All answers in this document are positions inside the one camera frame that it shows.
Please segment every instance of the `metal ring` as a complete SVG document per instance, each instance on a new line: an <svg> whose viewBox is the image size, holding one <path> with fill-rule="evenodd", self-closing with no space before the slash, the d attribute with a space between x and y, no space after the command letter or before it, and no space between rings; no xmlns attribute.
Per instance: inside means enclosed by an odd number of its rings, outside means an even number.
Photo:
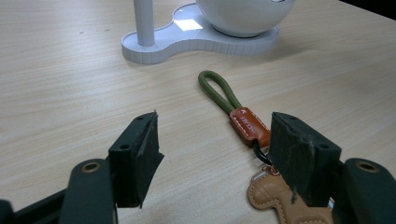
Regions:
<svg viewBox="0 0 396 224"><path fill-rule="evenodd" d="M82 166L81 171L82 173L89 174L99 170L101 164L97 161L89 162Z"/></svg>
<svg viewBox="0 0 396 224"><path fill-rule="evenodd" d="M273 165L270 166L270 172L272 175L280 175L280 172Z"/></svg>
<svg viewBox="0 0 396 224"><path fill-rule="evenodd" d="M367 161L357 161L356 166L358 166L361 170L370 172L370 173L378 173L379 169L376 165L367 162Z"/></svg>

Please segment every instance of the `white lamp base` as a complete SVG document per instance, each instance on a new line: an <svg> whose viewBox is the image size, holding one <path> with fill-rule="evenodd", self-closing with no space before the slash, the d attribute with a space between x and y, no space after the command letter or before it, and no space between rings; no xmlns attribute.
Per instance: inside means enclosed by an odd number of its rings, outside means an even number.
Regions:
<svg viewBox="0 0 396 224"><path fill-rule="evenodd" d="M124 58L133 63L154 64L189 50L254 55L272 49L279 35L276 27L249 38L224 35L212 27L195 3L177 8L173 18L168 25L154 30L152 46L139 45L137 32L124 36L121 40Z"/></svg>

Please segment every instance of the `white lamp pole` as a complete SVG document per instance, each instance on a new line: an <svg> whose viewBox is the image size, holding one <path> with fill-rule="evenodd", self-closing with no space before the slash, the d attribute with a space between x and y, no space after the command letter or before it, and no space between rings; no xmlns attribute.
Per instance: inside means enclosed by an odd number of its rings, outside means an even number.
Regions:
<svg viewBox="0 0 396 224"><path fill-rule="evenodd" d="M155 44L152 0L134 0L137 43L143 47Z"/></svg>

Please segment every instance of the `leather keychain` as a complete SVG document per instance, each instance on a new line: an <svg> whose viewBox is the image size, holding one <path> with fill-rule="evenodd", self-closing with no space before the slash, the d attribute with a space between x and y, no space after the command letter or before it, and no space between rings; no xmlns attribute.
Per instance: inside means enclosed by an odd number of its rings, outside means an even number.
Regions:
<svg viewBox="0 0 396 224"><path fill-rule="evenodd" d="M228 101L209 85L207 78L219 84ZM201 72L198 80L209 97L230 116L231 124L245 144L253 147L256 156L264 162L262 170L251 178L247 189L250 204L258 210L275 208L281 224L332 224L331 209L306 206L262 152L261 147L269 147L270 131L251 110L242 107L227 81L212 71Z"/></svg>
<svg viewBox="0 0 396 224"><path fill-rule="evenodd" d="M219 84L228 101L209 85L207 78ZM203 71L199 74L198 81L209 97L229 115L231 124L242 137L245 144L253 147L254 153L262 162L271 165L272 163L261 150L261 148L269 146L269 129L250 109L242 107L227 81L219 74L212 71Z"/></svg>

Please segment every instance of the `wooden table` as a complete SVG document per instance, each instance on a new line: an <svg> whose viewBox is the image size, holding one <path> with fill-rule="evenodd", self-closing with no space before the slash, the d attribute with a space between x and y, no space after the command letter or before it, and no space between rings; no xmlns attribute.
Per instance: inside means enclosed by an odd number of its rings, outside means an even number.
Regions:
<svg viewBox="0 0 396 224"><path fill-rule="evenodd" d="M154 1L155 27L193 1ZM81 161L104 158L129 122L157 110L165 155L143 209L120 223L277 223L247 187L261 163L197 76L224 76L270 124L296 116L343 149L396 175L396 22L337 0L296 1L270 52L184 52L130 63L133 1L0 3L0 198L14 209L67 186Z"/></svg>

